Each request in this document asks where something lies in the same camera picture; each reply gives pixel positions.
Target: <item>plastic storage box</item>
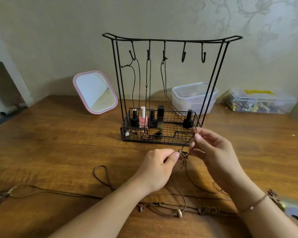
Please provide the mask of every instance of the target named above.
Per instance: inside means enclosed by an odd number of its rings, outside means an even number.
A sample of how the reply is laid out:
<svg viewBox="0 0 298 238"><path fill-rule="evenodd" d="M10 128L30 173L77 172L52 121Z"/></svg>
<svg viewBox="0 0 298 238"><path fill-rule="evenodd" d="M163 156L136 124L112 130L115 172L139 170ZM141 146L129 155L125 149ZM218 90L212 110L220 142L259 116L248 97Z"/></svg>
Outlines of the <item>plastic storage box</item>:
<svg viewBox="0 0 298 238"><path fill-rule="evenodd" d="M188 111L192 109L197 115L200 114L202 104L205 98L205 94L207 91L208 83L199 82L188 85L183 85L179 87L174 87L172 89L172 104L178 111ZM210 86L209 93L207 95L207 99L205 100L205 104L202 110L202 114L205 113L207 103L210 99L212 91L212 86ZM212 98L210 101L210 105L207 109L207 114L210 113L214 103L215 98L218 93L218 90L215 88L212 94Z"/></svg>
<svg viewBox="0 0 298 238"><path fill-rule="evenodd" d="M285 114L293 109L297 99L282 91L231 89L226 102L233 111Z"/></svg>

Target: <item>top rail of jewelry rack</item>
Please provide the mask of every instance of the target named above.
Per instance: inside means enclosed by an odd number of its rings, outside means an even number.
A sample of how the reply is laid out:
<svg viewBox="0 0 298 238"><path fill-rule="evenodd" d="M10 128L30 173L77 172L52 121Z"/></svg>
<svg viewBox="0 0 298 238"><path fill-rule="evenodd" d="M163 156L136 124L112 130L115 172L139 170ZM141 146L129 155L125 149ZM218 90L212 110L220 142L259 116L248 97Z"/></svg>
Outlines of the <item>top rail of jewelry rack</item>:
<svg viewBox="0 0 298 238"><path fill-rule="evenodd" d="M142 39L142 38L128 38L119 37L111 33L103 33L104 37L115 41L165 41L165 42L192 42L192 43L228 43L236 40L240 40L242 36L231 36L223 39L213 39L213 40L174 40L174 39Z"/></svg>

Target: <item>wallpaper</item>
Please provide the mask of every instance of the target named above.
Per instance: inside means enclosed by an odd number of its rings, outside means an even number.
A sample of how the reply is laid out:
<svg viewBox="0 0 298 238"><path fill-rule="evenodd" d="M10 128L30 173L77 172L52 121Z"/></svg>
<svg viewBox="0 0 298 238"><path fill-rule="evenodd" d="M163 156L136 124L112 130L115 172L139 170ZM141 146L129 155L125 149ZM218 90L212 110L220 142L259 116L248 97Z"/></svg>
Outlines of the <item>wallpaper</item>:
<svg viewBox="0 0 298 238"><path fill-rule="evenodd" d="M244 38L227 50L216 88L283 90L298 98L298 0L0 0L0 38L33 99L77 95L72 78L103 72L118 94L110 32L134 38ZM147 42L134 44L145 98ZM119 44L121 64L129 64L129 42ZM208 82L219 46L167 43L168 93L175 86ZM163 100L160 73L163 43L151 44L151 97ZM131 98L134 75L122 70Z"/></svg>

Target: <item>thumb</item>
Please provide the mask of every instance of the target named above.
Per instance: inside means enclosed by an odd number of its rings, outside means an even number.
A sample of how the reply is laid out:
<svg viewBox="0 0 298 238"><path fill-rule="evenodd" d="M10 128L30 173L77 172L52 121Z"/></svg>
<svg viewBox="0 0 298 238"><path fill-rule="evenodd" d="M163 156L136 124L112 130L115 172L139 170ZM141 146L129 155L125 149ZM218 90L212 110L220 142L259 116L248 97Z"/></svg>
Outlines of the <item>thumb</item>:
<svg viewBox="0 0 298 238"><path fill-rule="evenodd" d="M176 164L176 162L178 161L180 157L179 152L173 152L167 159L167 161L165 162L164 165L168 166L170 169L172 169L174 167L174 165Z"/></svg>
<svg viewBox="0 0 298 238"><path fill-rule="evenodd" d="M194 135L194 140L195 140L195 145L202 150L205 153L209 153L212 150L215 149L215 147L213 147L211 144L209 144L208 142L206 142L201 135L199 135L198 133L196 133Z"/></svg>

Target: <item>white bottle cap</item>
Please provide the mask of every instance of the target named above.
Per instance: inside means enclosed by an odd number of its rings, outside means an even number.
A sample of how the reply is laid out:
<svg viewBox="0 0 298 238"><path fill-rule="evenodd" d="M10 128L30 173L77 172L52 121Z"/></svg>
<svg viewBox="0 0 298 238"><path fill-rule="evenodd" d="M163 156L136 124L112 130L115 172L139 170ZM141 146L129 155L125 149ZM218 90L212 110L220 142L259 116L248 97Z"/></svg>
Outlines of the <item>white bottle cap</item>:
<svg viewBox="0 0 298 238"><path fill-rule="evenodd" d="M141 107L141 116L142 116L143 118L146 117L146 107L145 107L145 106L142 106L142 107Z"/></svg>

